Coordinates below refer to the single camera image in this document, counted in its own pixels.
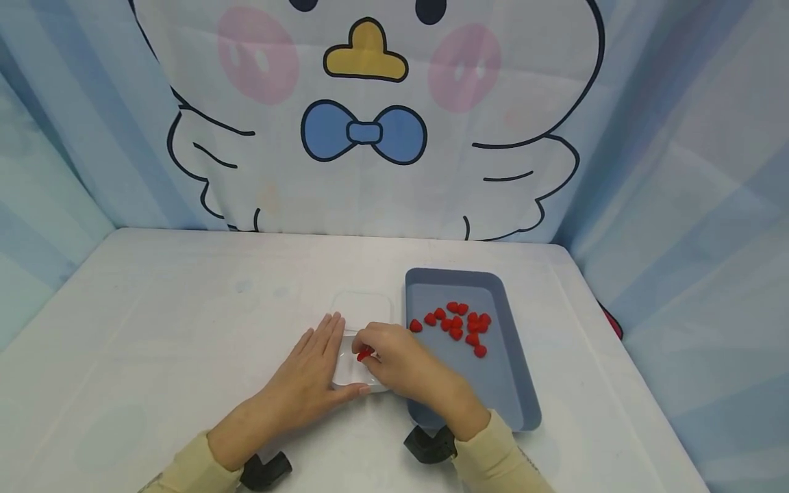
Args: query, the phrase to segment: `black mount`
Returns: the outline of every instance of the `black mount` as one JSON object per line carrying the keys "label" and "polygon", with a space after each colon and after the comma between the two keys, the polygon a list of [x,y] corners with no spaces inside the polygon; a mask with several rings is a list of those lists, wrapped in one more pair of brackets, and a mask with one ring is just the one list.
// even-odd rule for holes
{"label": "black mount", "polygon": [[415,427],[403,445],[422,464],[439,464],[458,453],[454,446],[454,435],[448,427],[441,428],[436,436],[430,436],[420,427]]}
{"label": "black mount", "polygon": [[255,454],[244,464],[241,484],[252,491],[267,491],[293,470],[290,461],[282,452],[278,452],[266,464]]}

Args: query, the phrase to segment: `hand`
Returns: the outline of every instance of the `hand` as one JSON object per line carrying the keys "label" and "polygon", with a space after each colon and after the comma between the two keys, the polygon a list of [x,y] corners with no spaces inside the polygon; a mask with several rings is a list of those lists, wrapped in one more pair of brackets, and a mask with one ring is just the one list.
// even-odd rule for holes
{"label": "hand", "polygon": [[471,440],[490,422],[490,412],[471,386],[432,355],[404,327],[370,323],[358,332],[352,349],[359,354],[366,346],[378,357],[362,363],[386,387],[403,397],[421,402],[439,414],[461,441]]}
{"label": "hand", "polygon": [[301,336],[266,387],[208,433],[208,446],[219,464],[228,471],[239,470],[273,438],[370,393],[363,383],[331,389],[344,330],[345,319],[339,313],[326,314],[316,330]]}

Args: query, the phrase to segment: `left hand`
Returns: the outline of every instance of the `left hand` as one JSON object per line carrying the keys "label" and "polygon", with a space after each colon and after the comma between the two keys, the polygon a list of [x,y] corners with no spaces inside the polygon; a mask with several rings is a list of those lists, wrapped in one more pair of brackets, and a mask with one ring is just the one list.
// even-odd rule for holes
{"label": "left hand", "polygon": [[252,399],[270,413],[278,434],[303,428],[332,409],[370,393],[370,387],[355,383],[331,389],[331,378],[345,330],[338,312],[326,314],[316,330],[309,329],[290,352],[266,387]]}
{"label": "left hand", "polygon": [[239,405],[208,433],[214,459],[239,470],[265,443],[313,423],[332,409],[370,393],[355,383],[331,389],[345,319],[326,314],[301,336],[266,387]]}

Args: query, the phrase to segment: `gray tray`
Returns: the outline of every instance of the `gray tray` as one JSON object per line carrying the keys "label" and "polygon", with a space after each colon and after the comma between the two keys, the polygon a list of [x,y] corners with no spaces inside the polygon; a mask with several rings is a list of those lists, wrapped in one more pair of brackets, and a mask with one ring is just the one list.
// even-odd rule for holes
{"label": "gray tray", "polygon": [[[485,358],[474,356],[473,348],[463,339],[456,342],[441,327],[424,323],[428,312],[438,307],[447,311],[450,301],[467,303],[469,312],[487,312],[491,316],[488,332],[480,335],[480,340],[488,347]],[[416,334],[419,340],[441,361],[463,375],[485,406],[495,409],[513,431],[531,431],[540,426],[540,404],[507,292],[498,276],[489,272],[411,269],[406,273],[406,327],[412,319],[424,325],[423,331]],[[468,331],[466,318],[463,319],[465,338]],[[446,424],[417,402],[409,401],[408,411],[422,428],[438,430]]]}

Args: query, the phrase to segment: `striped fabric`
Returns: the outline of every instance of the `striped fabric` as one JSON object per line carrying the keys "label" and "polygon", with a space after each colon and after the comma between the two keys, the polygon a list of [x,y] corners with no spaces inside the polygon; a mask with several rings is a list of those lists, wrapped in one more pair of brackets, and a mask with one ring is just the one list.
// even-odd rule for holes
{"label": "striped fabric", "polygon": [[[789,2],[588,3],[604,63],[555,131],[580,167],[508,241],[568,247],[713,493],[789,491]],[[0,349],[113,224],[228,227],[132,4],[0,6]]]}
{"label": "striped fabric", "polygon": [[113,229],[0,77],[0,350]]}

